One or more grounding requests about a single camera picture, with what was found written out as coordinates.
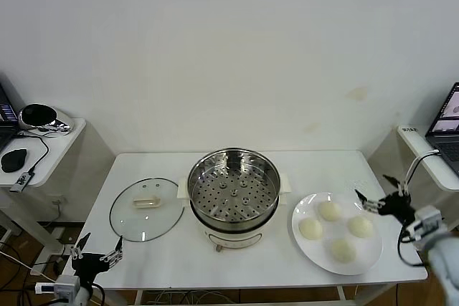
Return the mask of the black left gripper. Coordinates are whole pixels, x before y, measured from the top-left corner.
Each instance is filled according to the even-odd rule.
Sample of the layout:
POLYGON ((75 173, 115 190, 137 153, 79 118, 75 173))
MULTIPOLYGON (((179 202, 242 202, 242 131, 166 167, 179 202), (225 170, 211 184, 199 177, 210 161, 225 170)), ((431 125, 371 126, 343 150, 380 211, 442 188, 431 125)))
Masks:
POLYGON ((106 255, 83 253, 89 238, 90 233, 87 233, 70 249, 72 268, 81 284, 92 284, 98 274, 107 272, 108 266, 113 267, 123 258, 123 236, 119 237, 115 249, 106 255))

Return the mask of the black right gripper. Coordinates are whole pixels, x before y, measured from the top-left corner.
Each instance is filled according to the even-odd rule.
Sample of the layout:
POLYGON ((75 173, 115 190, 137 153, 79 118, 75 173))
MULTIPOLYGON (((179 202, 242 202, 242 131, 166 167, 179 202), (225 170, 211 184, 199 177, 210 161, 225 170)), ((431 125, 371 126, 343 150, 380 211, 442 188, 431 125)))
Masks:
POLYGON ((383 178, 395 187, 398 193, 391 193, 378 201, 372 201, 355 189, 363 209, 381 216, 393 216, 403 226, 410 225, 415 221, 415 210, 411 206, 412 199, 407 180, 399 181, 388 175, 383 175, 383 178))

